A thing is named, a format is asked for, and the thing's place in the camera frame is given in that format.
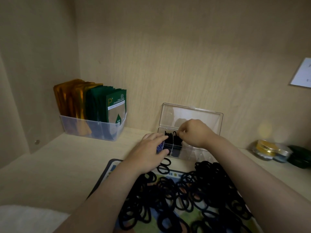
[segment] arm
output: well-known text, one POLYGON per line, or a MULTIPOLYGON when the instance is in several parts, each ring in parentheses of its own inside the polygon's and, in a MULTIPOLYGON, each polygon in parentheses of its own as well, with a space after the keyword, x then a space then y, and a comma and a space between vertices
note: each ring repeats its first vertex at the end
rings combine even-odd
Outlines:
POLYGON ((63 232, 112 232, 122 205, 139 175, 156 168, 169 150, 156 154, 168 136, 146 134, 98 189, 56 230, 63 232))
POLYGON ((264 232, 311 232, 311 203, 241 153, 200 120, 181 125, 178 136, 208 150, 222 165, 264 232))

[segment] clear plastic box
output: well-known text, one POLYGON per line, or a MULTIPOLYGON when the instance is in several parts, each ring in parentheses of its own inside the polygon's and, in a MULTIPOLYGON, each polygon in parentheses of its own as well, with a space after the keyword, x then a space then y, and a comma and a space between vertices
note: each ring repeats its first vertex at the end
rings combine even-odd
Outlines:
POLYGON ((116 141, 124 128, 126 115, 122 124, 77 119, 63 115, 60 115, 60 118, 66 134, 116 141))
MULTIPOLYGON (((182 125, 185 121, 189 119, 200 119, 207 126, 209 126, 213 132, 220 135, 222 118, 222 113, 163 103, 158 133, 173 133, 174 131, 177 131, 180 125, 182 125)), ((182 146, 166 144, 166 147, 170 150, 170 154, 168 156, 172 158, 197 162, 204 160, 212 163, 217 162, 217 160, 207 150, 195 148, 184 141, 182 142, 182 146)))

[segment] white cloth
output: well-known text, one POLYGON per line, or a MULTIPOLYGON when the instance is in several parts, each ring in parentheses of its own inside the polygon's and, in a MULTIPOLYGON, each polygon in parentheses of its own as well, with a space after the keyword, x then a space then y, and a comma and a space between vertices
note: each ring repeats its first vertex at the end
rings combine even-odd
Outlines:
POLYGON ((52 233, 69 214, 44 208, 0 206, 0 232, 52 233))

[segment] left hand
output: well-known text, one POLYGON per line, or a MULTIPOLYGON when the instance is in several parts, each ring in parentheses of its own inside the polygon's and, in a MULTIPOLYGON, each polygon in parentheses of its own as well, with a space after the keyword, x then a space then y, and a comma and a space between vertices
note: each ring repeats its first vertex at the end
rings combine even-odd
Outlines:
POLYGON ((130 151, 123 163, 127 163, 135 168, 138 174, 150 172, 155 169, 169 153, 168 149, 156 153, 156 148, 168 136, 160 133, 146 134, 142 140, 130 151))

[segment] plastic box lid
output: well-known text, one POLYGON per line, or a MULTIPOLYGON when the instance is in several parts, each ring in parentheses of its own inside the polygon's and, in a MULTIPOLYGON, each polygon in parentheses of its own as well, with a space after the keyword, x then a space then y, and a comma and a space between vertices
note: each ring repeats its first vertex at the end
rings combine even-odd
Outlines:
POLYGON ((163 103, 159 126, 165 129, 178 130, 180 125, 189 119, 200 119, 216 134, 220 135, 223 113, 197 109, 182 105, 163 103))

